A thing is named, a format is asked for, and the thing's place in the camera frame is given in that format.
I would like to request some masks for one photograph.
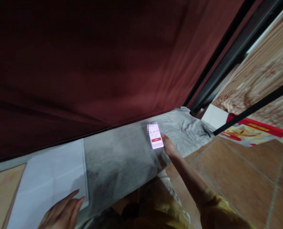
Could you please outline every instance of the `yellow shirt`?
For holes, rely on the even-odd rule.
[[[206,203],[197,206],[203,229],[246,228],[255,229],[229,206],[228,202],[209,188],[205,190]],[[192,228],[182,207],[175,199],[156,196],[152,206],[140,209],[139,217],[126,220],[122,228]]]

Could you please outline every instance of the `metal bar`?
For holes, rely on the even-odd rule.
[[[282,10],[283,0],[264,0],[197,95],[190,107],[192,112],[198,112],[206,99],[237,64],[237,60],[242,59]]]
[[[193,95],[196,93],[197,89],[200,87],[201,83],[204,81],[206,75],[209,73],[210,69],[220,56],[221,52],[227,45],[228,41],[240,25],[241,21],[244,19],[245,15],[248,13],[252,5],[254,4],[255,0],[245,0],[240,7],[238,13],[236,14],[235,18],[231,22],[229,28],[227,29],[226,33],[224,34],[223,38],[221,39],[220,43],[218,44],[216,50],[214,51],[213,55],[211,56],[210,60],[208,61],[207,65],[205,66],[203,72],[199,76],[198,80],[196,81],[195,85],[193,86],[191,92],[189,93],[187,99],[185,100],[183,106],[187,106],[190,100],[192,99]]]
[[[238,123],[242,119],[246,118],[247,116],[251,115],[252,113],[256,112],[257,110],[261,109],[262,107],[266,106],[267,104],[269,104],[270,102],[276,100],[281,96],[283,96],[283,85],[279,87],[277,90],[267,95],[266,97],[264,97],[263,99],[261,99],[260,101],[258,101],[257,103],[255,103],[254,105],[252,105],[251,107],[249,107],[248,109],[246,109],[245,111],[243,111],[234,119],[230,120],[229,122],[218,128],[217,130],[215,130],[213,134],[216,136],[222,133],[224,130],[228,129],[229,127],[233,126],[234,124]]]

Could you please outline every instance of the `gray bedsheet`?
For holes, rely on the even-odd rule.
[[[199,119],[180,107],[165,114],[102,132],[84,139],[89,206],[77,226],[136,190],[171,162],[163,149],[152,150],[147,124],[158,122],[178,152],[186,157],[207,144],[213,134]],[[0,171],[26,163],[32,156],[52,148],[0,163]]]

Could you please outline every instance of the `red button on screen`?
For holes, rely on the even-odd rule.
[[[157,141],[160,141],[161,140],[161,138],[154,138],[154,139],[152,139],[152,142],[157,142]]]

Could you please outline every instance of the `phone screen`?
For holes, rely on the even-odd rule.
[[[149,130],[152,149],[158,149],[164,147],[164,143],[163,140],[161,139],[160,129],[158,124],[149,124],[148,130]]]

